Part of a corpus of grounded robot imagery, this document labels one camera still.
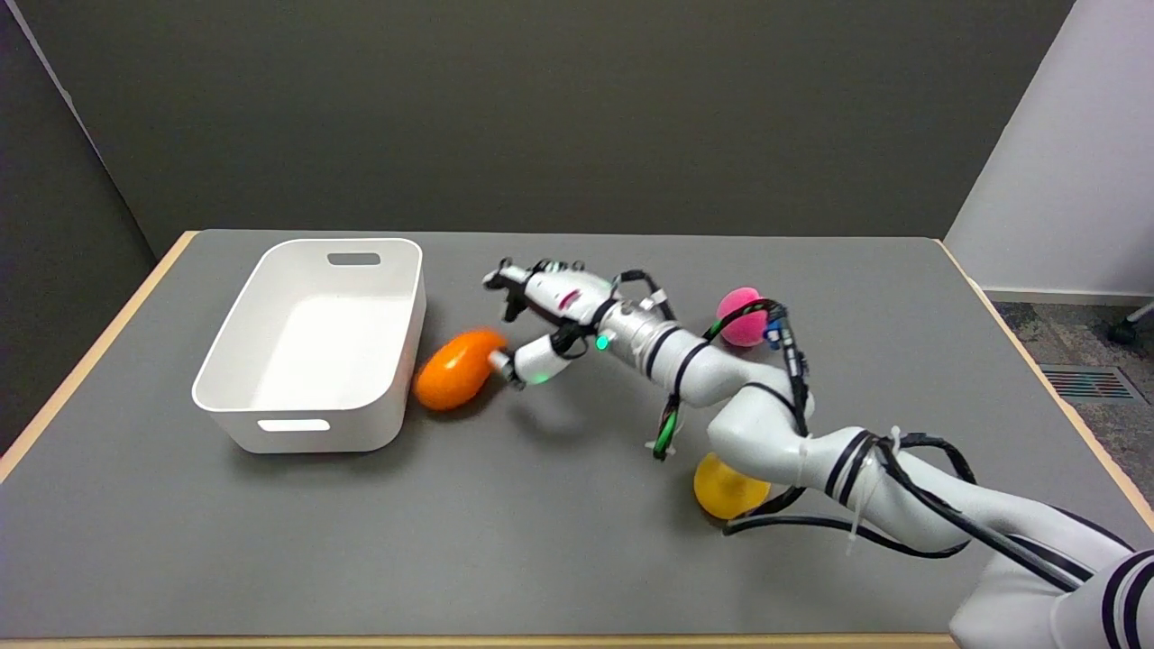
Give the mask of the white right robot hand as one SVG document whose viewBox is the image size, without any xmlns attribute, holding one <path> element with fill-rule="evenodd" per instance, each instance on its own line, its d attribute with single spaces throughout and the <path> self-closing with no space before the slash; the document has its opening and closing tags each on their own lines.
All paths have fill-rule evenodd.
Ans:
<svg viewBox="0 0 1154 649">
<path fill-rule="evenodd" d="M 490 352 L 490 368 L 517 389 L 548 381 L 586 353 L 600 320 L 621 299 L 619 288 L 579 262 L 541 260 L 525 270 L 505 258 L 485 276 L 482 286 L 504 292 L 505 322 L 530 311 L 553 327 L 515 350 Z"/>
</svg>

